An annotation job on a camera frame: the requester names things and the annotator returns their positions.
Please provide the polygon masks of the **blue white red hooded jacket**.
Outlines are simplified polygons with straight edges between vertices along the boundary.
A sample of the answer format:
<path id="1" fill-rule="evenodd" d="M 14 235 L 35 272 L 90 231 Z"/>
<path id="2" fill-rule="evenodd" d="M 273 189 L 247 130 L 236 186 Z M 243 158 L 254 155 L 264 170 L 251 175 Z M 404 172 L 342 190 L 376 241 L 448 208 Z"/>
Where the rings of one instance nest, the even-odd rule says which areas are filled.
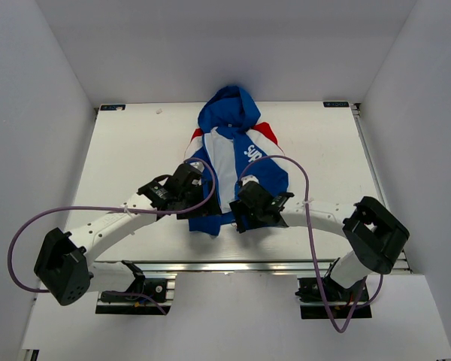
<path id="1" fill-rule="evenodd" d="M 260 117 L 251 95 L 239 86 L 224 86 L 201 109 L 184 157 L 203 159 L 213 169 L 217 191 L 213 200 L 219 213 L 190 219 L 189 231 L 217 236 L 221 226 L 233 220 L 229 204 L 237 198 L 239 176 L 248 165 L 246 174 L 271 195 L 288 190 L 286 162 L 270 157 L 283 151 L 270 125 Z"/>

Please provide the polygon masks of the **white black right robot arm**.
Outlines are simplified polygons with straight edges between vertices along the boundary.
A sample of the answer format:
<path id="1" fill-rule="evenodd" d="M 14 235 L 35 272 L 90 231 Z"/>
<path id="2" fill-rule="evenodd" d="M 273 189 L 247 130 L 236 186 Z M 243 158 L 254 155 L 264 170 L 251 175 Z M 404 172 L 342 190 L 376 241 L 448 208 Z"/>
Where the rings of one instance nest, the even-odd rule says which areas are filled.
<path id="1" fill-rule="evenodd" d="M 370 273 L 391 273 L 410 237 L 407 228 L 377 199 L 365 196 L 353 205 L 292 201 L 292 193 L 271 195 L 255 181 L 247 182 L 230 203 L 237 230 L 306 227 L 348 240 L 352 250 L 333 263 L 325 276 L 325 293 L 343 299 Z"/>

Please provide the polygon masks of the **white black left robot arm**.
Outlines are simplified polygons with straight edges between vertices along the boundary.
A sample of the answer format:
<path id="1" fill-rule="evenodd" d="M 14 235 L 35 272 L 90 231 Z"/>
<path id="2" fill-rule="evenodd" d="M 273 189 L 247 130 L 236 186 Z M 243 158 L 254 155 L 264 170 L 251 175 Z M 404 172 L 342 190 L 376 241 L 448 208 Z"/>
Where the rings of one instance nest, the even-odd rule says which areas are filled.
<path id="1" fill-rule="evenodd" d="M 144 293 L 146 278 L 133 262 L 98 262 L 106 250 L 165 216 L 188 219 L 208 211 L 216 192 L 213 169 L 198 158 L 179 165 L 171 176 L 143 185 L 118 208 L 85 226 L 49 231 L 34 272 L 61 306 L 85 293 L 100 292 L 128 300 L 154 300 Z"/>

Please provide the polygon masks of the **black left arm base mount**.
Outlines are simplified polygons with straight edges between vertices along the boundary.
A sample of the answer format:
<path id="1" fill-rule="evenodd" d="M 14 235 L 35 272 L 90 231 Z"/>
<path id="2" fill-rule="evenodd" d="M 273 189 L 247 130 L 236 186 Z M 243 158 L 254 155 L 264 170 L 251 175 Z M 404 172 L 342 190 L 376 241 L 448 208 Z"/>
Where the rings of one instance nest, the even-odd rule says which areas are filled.
<path id="1" fill-rule="evenodd" d="M 95 277 L 91 287 L 98 291 L 96 314 L 165 316 L 170 311 L 174 298 L 173 278 L 146 275 L 128 260 L 97 262 L 92 269 Z"/>

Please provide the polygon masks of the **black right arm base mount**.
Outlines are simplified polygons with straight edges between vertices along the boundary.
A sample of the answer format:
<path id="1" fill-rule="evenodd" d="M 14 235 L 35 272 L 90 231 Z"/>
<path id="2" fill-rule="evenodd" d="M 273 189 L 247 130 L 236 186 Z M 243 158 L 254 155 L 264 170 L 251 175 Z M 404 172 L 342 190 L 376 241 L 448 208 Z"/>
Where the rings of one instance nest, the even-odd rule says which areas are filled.
<path id="1" fill-rule="evenodd" d="M 371 306 L 363 306 L 369 299 L 366 286 L 360 287 L 361 281 L 357 281 L 351 288 L 337 288 L 332 283 L 326 283 L 323 287 L 331 313 L 334 319 L 345 320 L 356 300 L 357 294 L 361 293 L 356 309 L 352 315 L 353 319 L 371 319 Z M 326 320 L 328 319 L 319 286 L 315 277 L 299 278 L 298 290 L 295 292 L 299 300 L 302 320 Z"/>

